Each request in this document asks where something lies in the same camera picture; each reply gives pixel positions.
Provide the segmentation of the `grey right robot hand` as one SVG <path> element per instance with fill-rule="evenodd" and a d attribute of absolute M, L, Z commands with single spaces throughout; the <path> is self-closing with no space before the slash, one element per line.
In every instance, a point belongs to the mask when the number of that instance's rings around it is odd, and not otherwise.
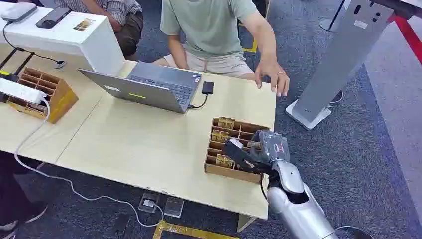
<path fill-rule="evenodd" d="M 248 151 L 236 138 L 229 139 L 223 148 L 226 155 L 247 172 L 269 176 L 293 175 L 297 168 L 290 162 L 287 139 L 268 130 L 254 134 L 252 146 Z"/>

